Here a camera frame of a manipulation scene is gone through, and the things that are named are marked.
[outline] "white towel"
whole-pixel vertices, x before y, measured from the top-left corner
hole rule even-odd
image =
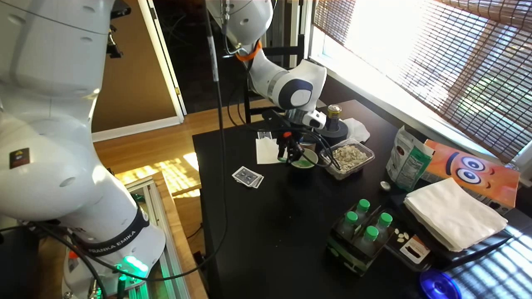
[[[485,241],[508,225],[506,218],[475,200],[453,178],[410,193],[405,205],[455,253]]]

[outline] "black table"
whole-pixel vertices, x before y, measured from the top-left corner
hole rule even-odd
[[[373,206],[388,201],[380,190],[386,178],[398,123],[391,123],[358,102],[345,113],[363,122],[371,133],[376,160],[361,173],[337,181],[322,168],[295,170],[288,165],[258,167],[257,128],[233,128],[227,138],[227,175],[222,178],[222,133],[195,137],[200,160],[202,206],[209,255],[210,288],[219,298],[423,298],[420,273],[406,268],[388,251],[365,278],[357,278],[327,251],[332,225],[358,200]],[[248,167],[265,181],[260,190],[238,185],[230,175]]]

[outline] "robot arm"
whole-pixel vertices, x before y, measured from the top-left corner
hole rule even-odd
[[[207,7],[235,45],[237,59],[250,70],[255,92],[287,110],[293,123],[325,128],[327,117],[317,112],[317,103],[328,77],[327,69],[303,60],[297,69],[285,70],[270,62],[258,44],[272,24],[272,2],[209,0]]]

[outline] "window blinds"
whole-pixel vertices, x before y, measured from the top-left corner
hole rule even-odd
[[[358,0],[348,10],[343,5],[322,0],[315,25],[503,162],[532,142],[532,4]]]

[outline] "box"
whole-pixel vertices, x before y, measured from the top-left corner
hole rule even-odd
[[[435,150],[423,180],[435,183],[453,176],[468,193],[498,211],[516,208],[519,173],[503,163],[490,162],[453,147],[426,142]]]
[[[416,140],[403,127],[396,135],[395,148],[386,163],[386,172],[398,188],[411,191],[430,167],[431,157],[433,150]]]
[[[350,170],[338,170],[338,167],[335,165],[335,162],[330,158],[328,153],[335,153],[337,150],[345,148],[345,147],[353,147],[355,148],[353,153],[363,153],[365,157],[358,163],[355,163]],[[328,150],[322,150],[320,157],[322,157],[322,162],[327,165],[325,167],[327,172],[332,173],[338,181],[361,172],[368,163],[371,163],[376,158],[376,155],[368,147],[365,147],[361,143],[347,143],[347,142],[338,143]]]

